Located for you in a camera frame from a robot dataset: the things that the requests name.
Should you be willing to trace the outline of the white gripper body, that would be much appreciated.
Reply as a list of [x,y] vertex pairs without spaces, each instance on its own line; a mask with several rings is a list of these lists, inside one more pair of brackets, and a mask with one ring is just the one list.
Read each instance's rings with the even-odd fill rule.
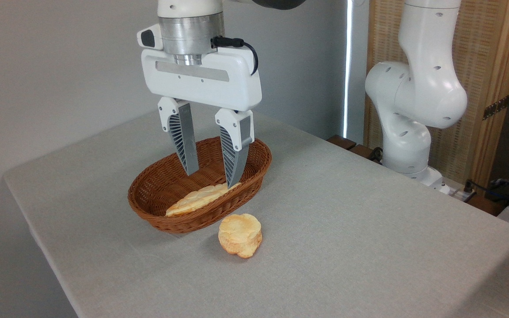
[[203,56],[199,66],[180,66],[164,51],[144,49],[141,62],[147,87],[156,95],[238,111],[250,110],[262,99],[248,49],[219,48]]

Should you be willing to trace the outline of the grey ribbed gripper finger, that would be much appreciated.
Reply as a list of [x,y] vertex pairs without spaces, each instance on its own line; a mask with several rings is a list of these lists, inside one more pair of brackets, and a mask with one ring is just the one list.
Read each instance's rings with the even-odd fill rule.
[[221,108],[215,115],[220,127],[220,142],[224,159],[226,182],[231,188],[237,184],[246,167],[249,145],[253,143],[252,111]]
[[190,103],[162,97],[158,103],[162,129],[168,132],[187,175],[199,169]]

